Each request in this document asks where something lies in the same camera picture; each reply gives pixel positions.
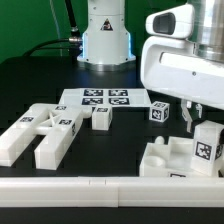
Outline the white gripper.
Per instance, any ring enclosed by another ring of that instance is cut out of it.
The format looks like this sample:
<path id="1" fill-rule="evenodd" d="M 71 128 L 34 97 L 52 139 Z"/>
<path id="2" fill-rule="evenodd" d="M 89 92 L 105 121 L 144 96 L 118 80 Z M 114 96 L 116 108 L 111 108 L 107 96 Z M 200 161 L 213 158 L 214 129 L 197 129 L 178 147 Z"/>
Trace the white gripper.
<path id="1" fill-rule="evenodd" d="M 185 40 L 149 37 L 143 45 L 140 70 L 146 89 L 182 99 L 188 132 L 192 126 L 190 101 L 224 110 L 224 64 L 196 57 L 193 49 Z M 195 106 L 200 119 L 201 104 Z"/>

